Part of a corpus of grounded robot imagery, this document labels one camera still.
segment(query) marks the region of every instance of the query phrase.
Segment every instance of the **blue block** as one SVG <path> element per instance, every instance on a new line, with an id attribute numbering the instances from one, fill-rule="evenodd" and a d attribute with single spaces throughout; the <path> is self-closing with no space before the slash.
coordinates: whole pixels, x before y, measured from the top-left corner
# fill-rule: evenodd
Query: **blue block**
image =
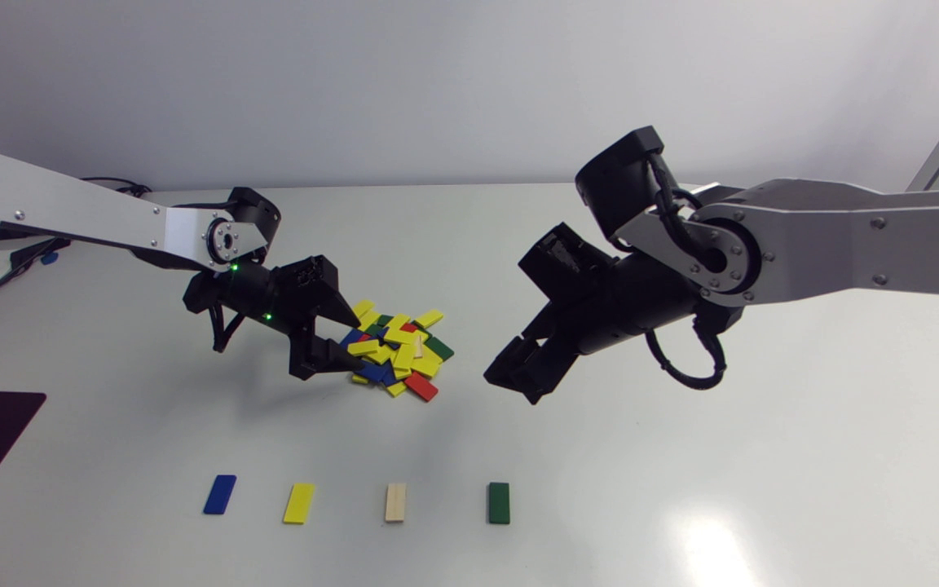
<path id="1" fill-rule="evenodd" d="M 369 363 L 366 360 L 362 360 L 361 364 L 364 365 L 360 371 L 355 371 L 361 377 L 368 379 L 372 383 L 378 383 L 383 380 L 383 375 L 386 373 L 386 368 L 380 364 Z"/>
<path id="2" fill-rule="evenodd" d="M 350 334 L 347 334 L 346 338 L 343 338 L 342 341 L 339 342 L 339 346 L 342 346 L 342 348 L 346 349 L 346 347 L 349 346 L 352 342 L 360 341 L 363 335 L 364 332 L 361 332 L 358 329 L 351 330 Z"/>
<path id="3" fill-rule="evenodd" d="M 202 512 L 223 515 L 227 510 L 227 502 L 231 500 L 234 483 L 237 482 L 237 475 L 216 475 L 216 483 L 212 483 L 212 491 L 209 491 L 209 499 L 205 499 L 205 509 Z"/>

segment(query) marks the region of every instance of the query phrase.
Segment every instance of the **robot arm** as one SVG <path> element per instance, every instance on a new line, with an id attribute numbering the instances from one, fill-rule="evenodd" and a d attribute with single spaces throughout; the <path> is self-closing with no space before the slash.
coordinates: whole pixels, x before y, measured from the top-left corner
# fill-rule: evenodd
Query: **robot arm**
<path id="1" fill-rule="evenodd" d="M 578 356 L 644 334 L 679 382 L 715 386 L 726 369 L 718 335 L 745 306 L 868 287 L 939 294 L 939 191 L 880 194 L 848 183 L 775 179 L 747 190 L 681 190 L 653 127 L 585 165 L 575 183 L 610 257 L 560 224 L 522 258 L 550 302 L 496 357 L 485 378 L 533 404 Z M 681 216 L 685 201 L 693 213 Z M 712 376 L 678 372 L 655 330 L 694 315 Z"/>
<path id="2" fill-rule="evenodd" d="M 183 301 L 209 312 L 217 352 L 249 317 L 287 335 L 292 375 L 360 369 L 314 334 L 317 316 L 358 324 L 335 266 L 324 256 L 263 266 L 279 224 L 276 206 L 249 188 L 235 188 L 224 203 L 168 207 L 0 155 L 0 230 L 118 246 L 156 267 L 198 271 Z M 227 327 L 224 307 L 237 312 Z"/>

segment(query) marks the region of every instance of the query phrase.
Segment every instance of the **cable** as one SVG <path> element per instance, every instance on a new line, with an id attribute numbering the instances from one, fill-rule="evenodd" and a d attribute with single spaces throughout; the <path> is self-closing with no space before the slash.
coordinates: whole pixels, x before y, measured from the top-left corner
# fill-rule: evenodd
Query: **cable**
<path id="1" fill-rule="evenodd" d="M 659 338 L 657 338 L 654 330 L 648 330 L 645 337 L 647 338 L 647 346 L 651 349 L 651 354 L 655 356 L 655 360 L 659 361 L 659 365 L 664 372 L 667 372 L 678 382 L 690 387 L 690 389 L 711 390 L 722 382 L 723 372 L 727 369 L 726 357 L 723 356 L 723 346 L 720 345 L 720 339 L 715 334 L 702 332 L 698 328 L 694 328 L 694 333 L 698 335 L 698 341 L 701 341 L 701 346 L 704 346 L 705 350 L 708 351 L 708 355 L 712 357 L 714 363 L 712 365 L 712 375 L 708 377 L 692 377 L 673 367 L 672 361 L 664 356 L 662 346 L 659 345 Z"/>

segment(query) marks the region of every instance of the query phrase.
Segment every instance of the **red block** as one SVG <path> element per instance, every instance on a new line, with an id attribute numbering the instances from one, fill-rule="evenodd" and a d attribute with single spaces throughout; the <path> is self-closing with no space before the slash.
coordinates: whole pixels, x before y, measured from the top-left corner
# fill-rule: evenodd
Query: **red block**
<path id="1" fill-rule="evenodd" d="M 408 389 L 415 391 L 415 395 L 425 399 L 425 401 L 430 401 L 437 395 L 437 387 L 433 387 L 433 383 L 428 382 L 417 371 L 405 379 L 405 384 Z"/>

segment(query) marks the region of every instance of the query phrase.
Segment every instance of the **white table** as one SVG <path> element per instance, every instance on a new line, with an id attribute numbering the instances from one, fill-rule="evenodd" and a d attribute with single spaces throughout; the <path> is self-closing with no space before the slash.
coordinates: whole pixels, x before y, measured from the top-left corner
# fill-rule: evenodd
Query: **white table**
<path id="1" fill-rule="evenodd" d="M 49 396 L 0 467 L 4 586 L 939 584 L 939 297 L 752 308 L 718 389 L 638 339 L 531 406 L 481 374 L 544 303 L 528 246 L 562 220 L 601 242 L 572 186 L 264 193 L 269 263 L 324 254 L 350 303 L 447 312 L 439 397 L 299 382 L 257 324 L 217 355 L 189 272 L 72 245 L 0 293 L 0 390 Z M 662 339 L 708 370 L 688 323 Z M 204 516 L 218 473 L 238 484 Z M 485 523 L 492 480 L 509 527 Z M 280 523 L 296 482 L 317 484 L 305 527 Z"/>

